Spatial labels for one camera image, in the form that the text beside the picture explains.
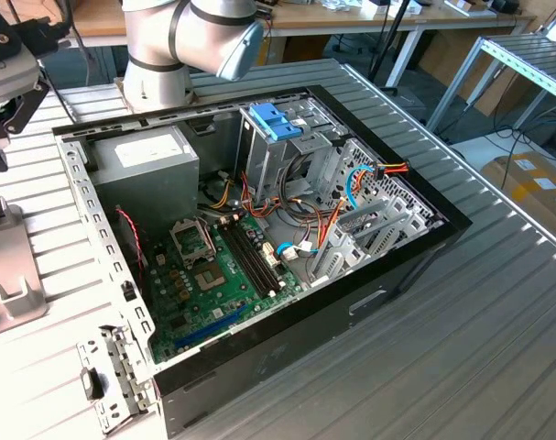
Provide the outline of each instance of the metal rack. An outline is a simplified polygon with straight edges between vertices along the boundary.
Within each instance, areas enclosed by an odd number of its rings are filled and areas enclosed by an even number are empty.
[[[524,114],[514,125],[519,128],[536,106],[547,95],[556,96],[556,44],[539,34],[508,35],[500,37],[480,37],[463,62],[461,69],[456,73],[451,85],[439,102],[432,114],[426,128],[434,131],[442,121],[449,105],[458,93],[474,67],[480,53],[485,52],[494,58],[481,81],[475,87],[467,100],[472,103],[486,86],[491,82],[500,64],[505,64],[517,73],[525,76],[537,84],[542,91],[529,105]]]

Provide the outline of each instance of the blue wire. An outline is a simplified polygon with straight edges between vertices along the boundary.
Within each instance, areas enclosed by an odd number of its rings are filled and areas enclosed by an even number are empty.
[[[294,246],[293,243],[282,243],[281,245],[279,245],[279,247],[276,249],[276,254],[281,255],[281,253],[286,250],[287,248],[291,248],[292,246]]]
[[[369,172],[373,172],[374,169],[371,167],[368,167],[366,165],[360,165],[358,167],[355,167],[351,170],[351,172],[349,172],[349,175],[347,176],[347,183],[345,185],[345,189],[344,192],[347,195],[347,199],[349,199],[349,203],[351,204],[351,206],[353,208],[357,208],[357,201],[354,199],[353,196],[353,190],[351,188],[351,184],[353,183],[353,176],[356,172],[358,171],[369,171]]]

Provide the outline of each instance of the open computer tower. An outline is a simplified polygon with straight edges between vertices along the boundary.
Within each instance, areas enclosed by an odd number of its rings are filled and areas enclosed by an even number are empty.
[[[470,221],[321,87],[57,128],[118,323],[78,344],[109,434],[169,438],[405,292]]]

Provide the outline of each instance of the yellow wire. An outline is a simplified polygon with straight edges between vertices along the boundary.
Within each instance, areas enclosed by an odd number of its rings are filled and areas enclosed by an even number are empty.
[[[223,198],[220,200],[219,203],[211,204],[212,209],[218,209],[218,208],[224,206],[224,204],[226,204],[226,201],[229,198],[229,187],[230,186],[231,186],[231,182],[226,181],[226,185],[224,186]]]
[[[377,164],[378,167],[404,167],[406,166],[406,162],[404,163],[378,163]]]

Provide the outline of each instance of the wooden desk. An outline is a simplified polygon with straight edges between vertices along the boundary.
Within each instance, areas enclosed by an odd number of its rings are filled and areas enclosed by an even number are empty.
[[[435,0],[435,4],[425,7],[422,14],[405,16],[402,20],[398,30],[408,31],[409,35],[386,85],[398,85],[425,30],[513,27],[512,34],[519,34],[533,18],[529,14],[516,18],[506,15],[470,18],[450,9],[442,0]],[[75,11],[74,19],[89,46],[126,44],[125,20],[117,0],[84,0]],[[381,30],[383,21],[381,16],[373,19],[372,16],[364,15],[358,7],[352,7],[348,12],[333,12],[320,4],[280,4],[274,7],[269,63],[281,62],[286,37],[377,32]],[[392,21],[393,18],[388,20],[386,29],[389,29]]]

